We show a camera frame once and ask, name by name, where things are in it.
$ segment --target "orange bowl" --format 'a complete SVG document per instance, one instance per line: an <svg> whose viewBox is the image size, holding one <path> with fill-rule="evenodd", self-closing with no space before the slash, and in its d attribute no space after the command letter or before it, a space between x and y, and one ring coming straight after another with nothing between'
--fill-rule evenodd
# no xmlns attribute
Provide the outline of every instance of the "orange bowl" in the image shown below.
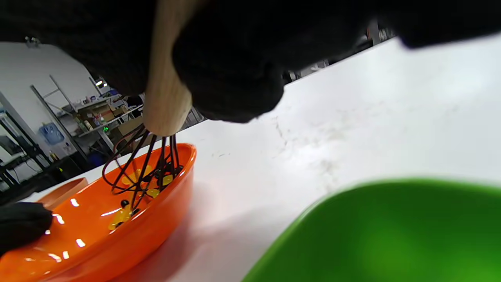
<svg viewBox="0 0 501 282"><path fill-rule="evenodd" d="M186 215L193 191L196 149L178 144L181 173L156 198L141 201L140 211L118 228L109 229L120 202L132 192L113 195L102 178L76 192L53 210L54 221L38 241L0 259L2 281L107 281L156 250ZM160 150L151 154L156 165ZM136 158L138 163L145 155ZM126 173L133 173L128 168ZM107 174L116 179L119 170Z"/></svg>
<svg viewBox="0 0 501 282"><path fill-rule="evenodd" d="M78 191L82 190L88 184L85 178L75 179L43 196L38 202L42 203L46 209L52 210L68 200L71 196L75 195Z"/></svg>

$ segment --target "person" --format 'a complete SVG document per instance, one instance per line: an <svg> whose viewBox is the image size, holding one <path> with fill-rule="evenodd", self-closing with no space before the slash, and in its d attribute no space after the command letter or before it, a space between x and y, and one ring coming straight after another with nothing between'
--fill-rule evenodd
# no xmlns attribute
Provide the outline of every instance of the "person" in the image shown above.
<svg viewBox="0 0 501 282"><path fill-rule="evenodd" d="M122 95L137 96L148 82L157 1L172 0L4 0L0 41L55 45ZM501 31L499 1L460 1L453 11L445 1L431 9L407 1L197 2L205 4L177 37L172 62L202 115L240 123L278 104L285 70L349 52L372 19L409 48Z"/></svg>
<svg viewBox="0 0 501 282"><path fill-rule="evenodd" d="M141 99L141 97L139 95L137 96L125 96L125 95L122 95L120 98L116 99L116 100L113 100L114 103L120 101L120 100L124 100L127 102L127 105L129 107L131 106L141 106L143 104L143 99ZM139 109L136 109L134 111L132 111L132 116L134 118L137 118L137 117L140 117L141 116L141 111Z"/></svg>

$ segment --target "white countertop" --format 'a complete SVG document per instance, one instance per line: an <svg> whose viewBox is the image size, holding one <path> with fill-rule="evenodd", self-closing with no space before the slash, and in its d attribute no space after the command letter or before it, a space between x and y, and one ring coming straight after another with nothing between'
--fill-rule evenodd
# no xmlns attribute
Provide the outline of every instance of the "white countertop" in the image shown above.
<svg viewBox="0 0 501 282"><path fill-rule="evenodd" d="M198 149L191 212L114 281L240 281L305 208L356 183L500 183L500 50L499 36L419 51L391 40L289 84L249 124L180 132ZM83 176L91 182L100 168Z"/></svg>

